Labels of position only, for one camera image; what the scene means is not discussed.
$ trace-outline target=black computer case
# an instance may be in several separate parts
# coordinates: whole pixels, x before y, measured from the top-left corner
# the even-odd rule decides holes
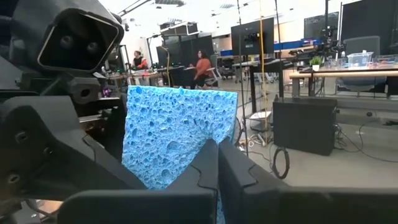
[[[274,102],[275,145],[329,156],[335,147],[337,100],[284,98]]]

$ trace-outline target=sponge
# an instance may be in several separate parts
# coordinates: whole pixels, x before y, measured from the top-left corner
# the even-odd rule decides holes
[[[149,189],[170,185],[207,139],[233,137],[236,93],[153,86],[127,93],[123,164]]]

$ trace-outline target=person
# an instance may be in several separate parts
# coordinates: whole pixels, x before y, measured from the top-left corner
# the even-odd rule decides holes
[[[137,70],[148,69],[147,60],[141,55],[141,52],[138,50],[134,52],[133,63]]]
[[[191,90],[194,90],[196,86],[200,86],[202,88],[206,88],[205,80],[213,76],[211,71],[207,71],[211,68],[211,63],[207,54],[203,50],[198,51],[199,61],[196,65],[197,72],[195,74],[195,78],[193,79],[193,83],[191,84]]]

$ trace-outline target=orange shirt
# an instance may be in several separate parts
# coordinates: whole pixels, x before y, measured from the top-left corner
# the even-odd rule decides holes
[[[206,71],[211,68],[210,60],[207,58],[199,59],[197,63],[197,74],[196,76],[199,77],[200,75],[208,75],[212,76],[212,72]]]

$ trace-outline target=potted plant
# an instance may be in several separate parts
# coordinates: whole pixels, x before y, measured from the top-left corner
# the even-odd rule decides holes
[[[310,65],[312,66],[312,70],[314,70],[316,72],[319,71],[319,67],[320,67],[321,63],[322,63],[322,58],[321,57],[319,57],[319,56],[313,57],[311,59],[311,61],[310,61]]]

